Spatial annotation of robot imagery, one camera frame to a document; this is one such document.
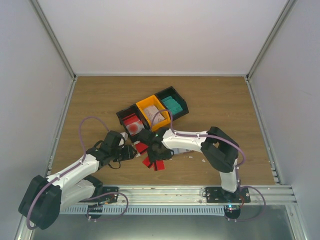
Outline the red black-striped card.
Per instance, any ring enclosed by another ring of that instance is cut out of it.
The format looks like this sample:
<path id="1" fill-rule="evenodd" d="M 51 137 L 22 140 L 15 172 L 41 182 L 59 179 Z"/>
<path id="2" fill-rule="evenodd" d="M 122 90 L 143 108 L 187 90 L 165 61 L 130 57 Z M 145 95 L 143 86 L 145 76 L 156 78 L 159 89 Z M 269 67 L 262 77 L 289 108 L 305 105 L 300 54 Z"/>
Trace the red black-striped card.
<path id="1" fill-rule="evenodd" d="M 147 156 L 143 161 L 142 163 L 148 168 L 148 169 L 151 169 L 151 168 L 155 168 L 154 167 L 154 163 L 150 162 L 150 159 L 149 157 Z"/>
<path id="2" fill-rule="evenodd" d="M 157 160 L 153 163 L 154 171 L 162 171 L 165 169 L 165 163 L 163 160 Z"/>

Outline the red credit card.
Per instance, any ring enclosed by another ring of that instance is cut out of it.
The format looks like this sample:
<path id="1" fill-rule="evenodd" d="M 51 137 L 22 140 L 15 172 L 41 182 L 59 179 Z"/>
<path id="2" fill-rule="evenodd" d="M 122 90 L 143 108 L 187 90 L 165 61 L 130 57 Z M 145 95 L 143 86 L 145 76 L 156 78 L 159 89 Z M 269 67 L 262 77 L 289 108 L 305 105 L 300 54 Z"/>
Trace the red credit card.
<path id="1" fill-rule="evenodd" d="M 142 142 L 138 142 L 134 146 L 135 146 L 135 149 L 137 150 L 137 152 L 140 155 L 143 155 L 148 149 L 148 146 L 146 144 L 142 143 Z"/>

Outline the black card bin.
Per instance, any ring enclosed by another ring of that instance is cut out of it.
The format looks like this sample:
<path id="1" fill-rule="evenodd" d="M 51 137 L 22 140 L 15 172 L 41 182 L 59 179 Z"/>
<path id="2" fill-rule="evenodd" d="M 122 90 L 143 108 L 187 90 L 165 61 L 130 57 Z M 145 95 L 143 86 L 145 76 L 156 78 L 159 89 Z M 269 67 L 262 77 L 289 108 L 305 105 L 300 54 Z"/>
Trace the black card bin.
<path id="1" fill-rule="evenodd" d="M 148 121 L 136 104 L 118 111 L 116 116 L 133 143 L 138 140 L 142 129 L 150 129 Z"/>
<path id="2" fill-rule="evenodd" d="M 173 86 L 157 92 L 155 96 L 172 113 L 173 121 L 189 113 L 187 102 Z"/>

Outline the yellow card bin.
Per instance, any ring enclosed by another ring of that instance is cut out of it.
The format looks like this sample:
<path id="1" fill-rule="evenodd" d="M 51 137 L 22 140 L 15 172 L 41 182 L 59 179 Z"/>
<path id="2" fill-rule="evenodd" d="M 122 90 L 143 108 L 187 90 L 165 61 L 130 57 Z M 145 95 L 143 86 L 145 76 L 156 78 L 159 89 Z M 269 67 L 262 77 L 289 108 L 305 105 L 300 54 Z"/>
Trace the yellow card bin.
<path id="1" fill-rule="evenodd" d="M 160 112 L 160 110 L 164 110 L 165 107 L 155 95 L 138 101 L 136 106 L 147 120 L 153 132 L 171 123 L 169 113 L 167 111 Z"/>

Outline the brown leather card holder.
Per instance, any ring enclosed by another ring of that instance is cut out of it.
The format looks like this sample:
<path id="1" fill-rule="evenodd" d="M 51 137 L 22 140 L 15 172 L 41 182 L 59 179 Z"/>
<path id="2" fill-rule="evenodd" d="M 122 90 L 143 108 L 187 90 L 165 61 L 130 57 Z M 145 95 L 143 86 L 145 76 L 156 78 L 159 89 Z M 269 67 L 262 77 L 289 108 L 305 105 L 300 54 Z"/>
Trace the brown leather card holder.
<path id="1" fill-rule="evenodd" d="M 184 149 L 184 148 L 174 148 L 173 150 L 174 155 L 180 155 L 180 154 L 186 154 L 186 153 L 192 153 L 193 151 L 190 149 Z"/>

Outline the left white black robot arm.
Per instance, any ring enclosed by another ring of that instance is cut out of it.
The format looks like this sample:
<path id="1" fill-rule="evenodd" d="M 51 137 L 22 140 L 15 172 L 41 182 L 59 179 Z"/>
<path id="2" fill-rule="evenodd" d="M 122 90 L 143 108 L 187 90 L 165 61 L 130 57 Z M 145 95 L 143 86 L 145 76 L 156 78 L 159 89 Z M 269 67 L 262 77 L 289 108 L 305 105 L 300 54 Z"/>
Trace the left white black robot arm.
<path id="1" fill-rule="evenodd" d="M 18 212 L 42 230 L 50 227 L 60 212 L 78 202 L 97 207 L 118 200 L 118 187 L 106 188 L 93 176 L 111 163 L 133 159 L 137 151 L 126 144 L 128 134 L 109 131 L 104 140 L 89 148 L 85 155 L 65 169 L 42 177 L 35 176 L 18 207 Z"/>

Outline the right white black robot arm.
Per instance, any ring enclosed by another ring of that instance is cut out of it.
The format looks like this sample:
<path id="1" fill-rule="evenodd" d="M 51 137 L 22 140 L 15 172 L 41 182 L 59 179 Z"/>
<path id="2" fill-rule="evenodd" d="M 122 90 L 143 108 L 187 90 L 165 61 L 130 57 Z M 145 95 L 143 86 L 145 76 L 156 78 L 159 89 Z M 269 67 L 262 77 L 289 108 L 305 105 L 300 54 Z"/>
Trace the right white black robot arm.
<path id="1" fill-rule="evenodd" d="M 238 143 L 218 127 L 208 131 L 177 131 L 161 127 L 157 131 L 143 129 L 138 140 L 147 145 L 149 161 L 154 164 L 168 160 L 174 155 L 174 149 L 190 150 L 202 153 L 209 164 L 219 172 L 221 180 L 220 194 L 228 203 L 240 197 L 240 179 L 238 176 L 239 155 L 246 157 Z"/>

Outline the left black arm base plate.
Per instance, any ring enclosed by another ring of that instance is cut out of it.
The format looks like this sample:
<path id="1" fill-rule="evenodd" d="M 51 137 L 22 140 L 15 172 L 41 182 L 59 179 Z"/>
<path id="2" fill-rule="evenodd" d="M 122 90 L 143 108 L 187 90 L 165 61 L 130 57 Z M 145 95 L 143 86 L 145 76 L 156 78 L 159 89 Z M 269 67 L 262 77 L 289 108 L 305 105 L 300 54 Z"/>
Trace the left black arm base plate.
<path id="1" fill-rule="evenodd" d="M 103 186 L 99 191 L 95 191 L 91 196 L 91 200 L 81 200 L 80 203 L 116 203 L 118 201 L 118 191 L 117 186 Z"/>

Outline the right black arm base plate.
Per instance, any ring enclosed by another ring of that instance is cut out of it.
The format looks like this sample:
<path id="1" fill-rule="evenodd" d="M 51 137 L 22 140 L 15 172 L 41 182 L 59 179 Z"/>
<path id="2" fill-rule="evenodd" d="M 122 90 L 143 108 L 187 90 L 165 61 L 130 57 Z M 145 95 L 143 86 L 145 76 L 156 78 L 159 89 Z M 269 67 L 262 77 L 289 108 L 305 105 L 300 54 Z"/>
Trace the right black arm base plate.
<path id="1" fill-rule="evenodd" d="M 235 192 L 223 190 L 222 187 L 205 187 L 201 194 L 207 203 L 250 203 L 250 193 L 247 187 L 238 187 Z"/>

